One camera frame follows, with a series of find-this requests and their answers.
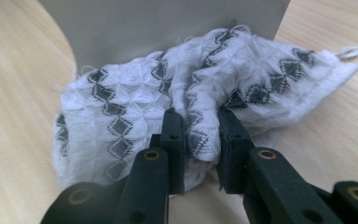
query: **black diamond pattern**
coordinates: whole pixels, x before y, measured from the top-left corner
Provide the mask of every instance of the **black diamond pattern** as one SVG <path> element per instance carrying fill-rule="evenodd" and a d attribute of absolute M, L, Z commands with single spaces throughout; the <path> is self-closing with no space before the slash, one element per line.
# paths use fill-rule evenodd
<path fill-rule="evenodd" d="M 105 175 L 112 182 L 116 182 L 126 165 L 127 163 L 125 161 L 116 161 L 106 167 L 106 169 L 104 170 Z"/>
<path fill-rule="evenodd" d="M 105 104 L 103 106 L 103 113 L 106 116 L 122 116 L 126 113 L 126 108 L 122 105 Z"/>
<path fill-rule="evenodd" d="M 293 81 L 299 81 L 304 76 L 301 62 L 298 60 L 281 59 L 280 67 L 283 75 L 290 77 Z"/>
<path fill-rule="evenodd" d="M 221 32 L 215 39 L 214 39 L 214 43 L 216 44 L 222 44 L 224 43 L 226 40 L 230 39 L 231 37 L 236 37 L 237 35 L 235 35 L 233 33 L 233 31 L 231 29 L 225 31 L 225 32 Z"/>
<path fill-rule="evenodd" d="M 201 83 L 201 78 L 199 77 L 199 75 L 193 74 L 193 76 L 191 76 L 191 82 L 192 85 L 198 85 Z"/>
<path fill-rule="evenodd" d="M 62 142 L 60 148 L 60 154 L 63 157 L 67 157 L 68 148 L 66 146 L 68 145 L 68 129 L 66 128 L 65 116 L 63 114 L 60 114 L 57 117 L 56 124 L 58 128 L 57 140 Z"/>
<path fill-rule="evenodd" d="M 275 74 L 271 75 L 271 91 L 283 94 L 290 88 L 289 82 L 286 79 L 286 76 Z"/>
<path fill-rule="evenodd" d="M 197 156 L 201 153 L 201 149 L 208 143 L 208 135 L 199 131 L 191 131 L 188 133 L 188 143 L 190 148 L 193 149 L 193 153 Z"/>
<path fill-rule="evenodd" d="M 203 120 L 202 113 L 199 111 L 190 112 L 188 113 L 187 120 L 190 124 L 189 129 L 192 129 L 194 126 L 196 126 Z"/>
<path fill-rule="evenodd" d="M 109 90 L 97 83 L 92 89 L 92 96 L 94 96 L 99 101 L 107 102 L 115 97 L 115 91 Z"/>
<path fill-rule="evenodd" d="M 266 87 L 254 84 L 246 93 L 245 102 L 265 105 L 269 102 L 269 93 L 270 91 Z"/>
<path fill-rule="evenodd" d="M 98 83 L 103 81 L 107 77 L 107 73 L 104 70 L 98 70 L 96 73 L 89 74 L 87 80 L 91 83 Z"/>
<path fill-rule="evenodd" d="M 122 117 L 114 119 L 109 126 L 107 126 L 107 130 L 115 136 L 124 136 L 128 134 L 131 129 L 132 124 Z"/>
<path fill-rule="evenodd" d="M 193 107 L 194 104 L 197 101 L 197 94 L 195 94 L 195 93 L 194 94 L 188 94 L 187 99 L 188 99 L 188 106 Z"/>
<path fill-rule="evenodd" d="M 158 65 L 152 68 L 151 75 L 153 78 L 160 80 L 161 84 L 158 87 L 158 91 L 163 94 L 168 94 L 168 90 L 170 89 L 171 82 L 165 80 L 165 75 L 167 73 L 167 60 L 163 59 L 165 52 L 161 53 L 156 60 L 158 61 Z"/>
<path fill-rule="evenodd" d="M 224 103 L 224 106 L 232 109 L 244 109 L 248 107 L 239 90 L 236 90 L 231 94 L 231 97 Z"/>
<path fill-rule="evenodd" d="M 198 69 L 200 70 L 200 69 L 215 66 L 216 63 L 213 62 L 210 57 L 218 54 L 220 51 L 222 51 L 226 47 L 227 47 L 226 45 L 222 44 L 217 49 L 214 49 L 213 51 L 211 51 L 211 53 L 209 53 L 208 56 L 201 62 L 201 64 L 199 65 Z"/>
<path fill-rule="evenodd" d="M 302 50 L 302 49 L 292 49 L 294 55 L 303 62 L 306 63 L 310 68 L 312 68 L 315 64 L 315 58 L 313 57 L 313 50 Z"/>
<path fill-rule="evenodd" d="M 124 157 L 130 155 L 132 150 L 132 143 L 125 138 L 119 138 L 109 146 L 107 151 L 115 158 L 121 160 Z"/>

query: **wooden table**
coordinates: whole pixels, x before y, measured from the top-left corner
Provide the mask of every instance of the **wooden table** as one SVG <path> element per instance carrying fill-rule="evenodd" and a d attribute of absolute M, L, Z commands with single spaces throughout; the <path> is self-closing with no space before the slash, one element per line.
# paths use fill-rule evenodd
<path fill-rule="evenodd" d="M 292 0 L 276 40 L 315 50 L 358 45 L 358 1 Z M 0 223 L 39 222 L 60 193 L 50 162 L 52 122 L 73 59 L 35 0 L 0 0 Z M 291 127 L 277 149 L 323 189 L 358 181 L 358 73 Z M 170 223 L 245 219 L 241 197 L 219 192 L 210 177 L 170 203 Z"/>

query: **patterned fabric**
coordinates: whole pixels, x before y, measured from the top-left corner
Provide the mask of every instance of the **patterned fabric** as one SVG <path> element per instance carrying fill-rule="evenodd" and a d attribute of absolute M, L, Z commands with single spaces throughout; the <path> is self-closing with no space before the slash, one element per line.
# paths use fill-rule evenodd
<path fill-rule="evenodd" d="M 213 30 L 181 46 L 108 64 L 67 86 L 55 122 L 53 161 L 63 188 L 109 184 L 130 172 L 136 153 L 161 132 L 170 107 L 186 121 L 186 188 L 220 154 L 217 108 L 231 109 L 257 146 L 303 118 L 355 73 L 327 50 L 314 52 L 250 35 Z"/>

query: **crumpled towel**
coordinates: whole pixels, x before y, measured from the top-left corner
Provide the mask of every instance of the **crumpled towel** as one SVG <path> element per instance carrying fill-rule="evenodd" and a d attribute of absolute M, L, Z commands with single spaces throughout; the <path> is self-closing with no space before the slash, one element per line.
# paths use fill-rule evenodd
<path fill-rule="evenodd" d="M 237 26 L 93 70 L 62 92 L 53 149 L 58 183 L 115 183 L 148 148 L 152 133 L 161 132 L 164 111 L 173 107 L 185 119 L 191 152 L 185 185 L 191 189 L 218 162 L 220 105 L 234 112 L 256 146 L 272 147 L 282 128 L 358 70 L 340 60 L 357 55 L 358 49 L 335 54 L 285 45 Z"/>

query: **light wood surface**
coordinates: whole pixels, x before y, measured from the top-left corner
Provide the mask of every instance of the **light wood surface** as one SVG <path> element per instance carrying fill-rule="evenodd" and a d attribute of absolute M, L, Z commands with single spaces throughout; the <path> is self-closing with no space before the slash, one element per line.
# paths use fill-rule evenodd
<path fill-rule="evenodd" d="M 276 40 L 308 49 L 358 45 L 358 1 L 292 0 Z M 59 195 L 52 122 L 72 52 L 35 0 L 0 0 L 0 223 L 38 223 Z M 358 73 L 276 147 L 314 185 L 358 181 Z M 170 223 L 246 223 L 241 197 L 212 178 L 170 203 Z"/>

